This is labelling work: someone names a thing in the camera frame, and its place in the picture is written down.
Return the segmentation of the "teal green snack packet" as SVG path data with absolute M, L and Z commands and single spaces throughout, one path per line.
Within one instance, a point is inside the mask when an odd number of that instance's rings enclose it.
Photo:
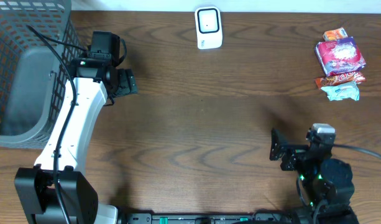
M 355 81 L 343 83 L 337 86 L 324 86 L 321 88 L 329 101 L 341 101 L 344 99 L 352 99 L 359 101 L 360 91 Z

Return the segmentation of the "red brown snack packet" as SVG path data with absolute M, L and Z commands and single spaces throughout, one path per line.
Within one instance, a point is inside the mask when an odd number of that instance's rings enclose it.
M 338 86 L 351 81 L 360 84 L 366 81 L 366 77 L 361 72 L 348 72 L 330 77 L 319 77 L 314 80 L 319 89 L 325 86 Z

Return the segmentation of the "pink purple snack bag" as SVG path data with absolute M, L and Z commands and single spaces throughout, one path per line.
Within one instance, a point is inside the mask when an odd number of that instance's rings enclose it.
M 357 72 L 366 66 L 353 37 L 318 42 L 314 51 L 327 77 Z

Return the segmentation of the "orange tissue pack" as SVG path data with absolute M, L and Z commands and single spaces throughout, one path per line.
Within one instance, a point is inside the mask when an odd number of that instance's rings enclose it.
M 343 27 L 324 32 L 323 39 L 325 41 L 338 40 L 348 38 L 348 34 Z

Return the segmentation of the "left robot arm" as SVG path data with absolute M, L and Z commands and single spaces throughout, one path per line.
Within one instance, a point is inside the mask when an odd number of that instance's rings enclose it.
M 91 45 L 63 69 L 65 98 L 50 139 L 31 168 L 21 167 L 14 185 L 29 223 L 125 223 L 113 205 L 102 204 L 85 177 L 88 146 L 97 117 L 114 99 L 136 94 L 132 70 L 119 68 L 126 43 L 95 31 Z

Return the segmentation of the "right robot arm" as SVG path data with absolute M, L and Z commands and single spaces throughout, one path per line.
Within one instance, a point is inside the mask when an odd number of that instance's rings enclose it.
M 296 187 L 302 208 L 290 212 L 292 223 L 358 223 L 350 206 L 355 188 L 351 166 L 332 158 L 336 130 L 315 123 L 308 130 L 308 144 L 291 144 L 279 130 L 271 130 L 269 159 L 282 160 L 283 171 L 298 173 Z

